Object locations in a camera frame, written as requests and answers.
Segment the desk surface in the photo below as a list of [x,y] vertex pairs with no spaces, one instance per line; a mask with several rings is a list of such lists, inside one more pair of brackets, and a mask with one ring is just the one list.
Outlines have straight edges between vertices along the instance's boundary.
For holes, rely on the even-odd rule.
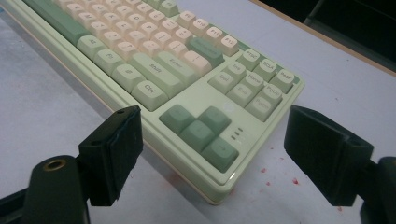
[[[373,144],[373,161],[395,156],[395,77],[249,1],[177,2],[301,75],[306,87],[295,104]],[[111,112],[5,12],[0,36],[3,198],[26,188],[32,168],[44,159],[77,156],[78,144]],[[222,205],[207,204],[145,149],[120,200],[90,207],[92,223],[360,223],[360,198],[352,207],[330,206],[286,154],[286,124],[287,117]]]

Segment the shift key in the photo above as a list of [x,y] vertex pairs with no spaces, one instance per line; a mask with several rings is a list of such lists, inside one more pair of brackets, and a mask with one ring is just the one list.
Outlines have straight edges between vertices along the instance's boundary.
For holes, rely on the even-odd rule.
[[163,90],[169,98],[173,98],[185,88],[177,77],[145,53],[134,54],[129,64]]

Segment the keycap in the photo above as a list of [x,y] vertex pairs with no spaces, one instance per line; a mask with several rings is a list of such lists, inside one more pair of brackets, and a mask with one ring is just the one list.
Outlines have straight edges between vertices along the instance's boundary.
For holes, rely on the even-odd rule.
[[132,14],[126,19],[126,22],[128,22],[135,30],[137,30],[143,23],[146,22],[146,19],[144,16],[140,14]]
[[245,107],[253,99],[254,94],[250,88],[238,83],[227,93],[227,96],[240,106]]
[[203,76],[212,70],[210,62],[193,50],[187,51],[181,58],[196,74]]
[[266,121],[274,107],[266,99],[258,96],[247,106],[246,110],[260,121]]
[[173,17],[178,14],[178,7],[175,1],[165,0],[163,1],[158,10],[165,14],[166,17]]
[[276,63],[272,62],[269,59],[264,59],[253,70],[253,72],[262,76],[262,78],[264,78],[266,82],[269,82],[273,78],[275,74],[275,70],[276,70]]
[[209,80],[209,84],[223,94],[227,94],[236,83],[238,83],[238,81],[226,72],[220,72]]
[[221,138],[217,138],[202,152],[202,156],[220,172],[225,173],[238,157],[238,151]]
[[125,62],[129,62],[132,56],[138,52],[137,48],[127,41],[120,42],[113,50],[120,55]]
[[277,106],[282,101],[282,90],[273,84],[268,84],[262,89],[260,96],[271,105]]
[[200,120],[195,120],[180,134],[180,137],[195,151],[201,153],[215,134]]
[[165,47],[165,50],[172,53],[173,55],[175,55],[178,58],[183,56],[188,51],[187,47],[178,40],[175,40],[175,41],[172,41],[171,43],[169,43]]
[[91,23],[88,30],[91,32],[91,34],[97,37],[103,36],[104,33],[109,32],[110,28],[102,21],[94,21]]
[[229,63],[223,71],[232,76],[238,82],[247,75],[246,67],[239,62]]
[[140,31],[132,31],[128,33],[127,36],[125,36],[125,39],[129,42],[131,42],[133,45],[139,47],[141,46],[145,41],[148,41],[149,39]]
[[215,134],[219,134],[231,123],[231,120],[214,106],[210,106],[198,120],[206,124]]
[[216,45],[216,48],[220,49],[223,54],[231,57],[238,52],[239,46],[238,41],[230,35],[224,36],[221,41]]
[[196,16],[194,13],[186,10],[180,13],[177,18],[177,23],[182,27],[189,29],[192,23],[195,21]]
[[264,86],[264,79],[252,72],[246,75],[240,83],[248,87],[253,95],[256,95]]
[[88,10],[95,15],[96,17],[101,17],[105,15],[105,13],[110,12],[110,10],[101,4],[94,4],[88,8]]
[[136,53],[130,64],[148,80],[163,90],[168,98],[172,98],[184,89],[184,85],[164,67],[152,60],[147,54]]
[[91,23],[97,21],[96,17],[90,12],[81,12],[78,14],[77,21],[84,26],[85,29],[89,29]]
[[221,51],[214,48],[213,45],[200,37],[193,38],[186,46],[189,50],[193,50],[206,58],[210,62],[212,68],[224,62]]
[[148,21],[151,21],[157,26],[159,26],[165,19],[165,15],[157,10],[154,10],[148,14]]
[[148,111],[154,111],[168,101],[166,94],[148,80],[139,82],[132,90],[131,95]]
[[69,17],[52,2],[28,1],[26,4],[34,9],[35,12],[43,17],[50,25],[56,27],[57,31],[74,46],[82,36],[90,34],[87,29],[77,21],[74,21],[73,18]]
[[244,65],[247,70],[253,71],[260,62],[260,53],[253,49],[247,49],[238,59],[238,62]]
[[158,9],[163,1],[164,0],[148,0],[148,4],[154,7],[155,9]]
[[203,39],[207,40],[213,46],[216,46],[221,39],[223,38],[223,32],[215,26],[210,27],[207,29],[206,33],[203,36]]
[[192,114],[181,105],[174,105],[160,116],[160,120],[176,134],[194,121]]
[[111,76],[117,66],[124,63],[122,58],[111,49],[99,50],[94,56],[93,62],[109,76]]
[[153,10],[152,6],[147,3],[141,3],[136,7],[137,13],[146,17]]
[[124,21],[126,18],[134,14],[134,10],[131,7],[122,5],[117,7],[114,12]]
[[88,58],[93,57],[101,49],[106,49],[105,44],[93,35],[84,35],[77,42],[77,48],[81,50]]
[[197,36],[203,36],[208,28],[209,22],[204,19],[197,19],[189,27],[189,30]]
[[271,79],[270,83],[279,87],[283,93],[288,93],[293,86],[294,74],[286,69],[280,70],[276,76]]
[[199,78],[194,70],[169,52],[162,51],[158,53],[154,60],[175,75],[186,87]]
[[118,66],[111,77],[117,81],[126,91],[132,92],[134,87],[146,80],[143,75],[128,63]]

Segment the white desk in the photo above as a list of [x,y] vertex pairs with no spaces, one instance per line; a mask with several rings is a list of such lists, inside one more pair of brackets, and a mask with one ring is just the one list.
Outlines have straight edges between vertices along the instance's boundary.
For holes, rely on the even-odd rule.
[[[396,78],[247,0],[178,0],[306,82],[296,105],[315,109],[395,156]],[[78,144],[110,111],[0,12],[0,198],[24,189],[33,167]],[[90,207],[100,223],[360,223],[361,199],[332,207],[283,148],[287,117],[219,206],[206,203],[149,149],[120,200]]]

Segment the keyboard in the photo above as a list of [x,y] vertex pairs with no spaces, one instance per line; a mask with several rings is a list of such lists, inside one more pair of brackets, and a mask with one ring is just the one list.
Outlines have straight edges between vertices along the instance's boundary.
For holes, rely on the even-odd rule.
[[139,105],[145,145],[212,204],[304,88],[297,74],[172,0],[0,5],[111,109]]

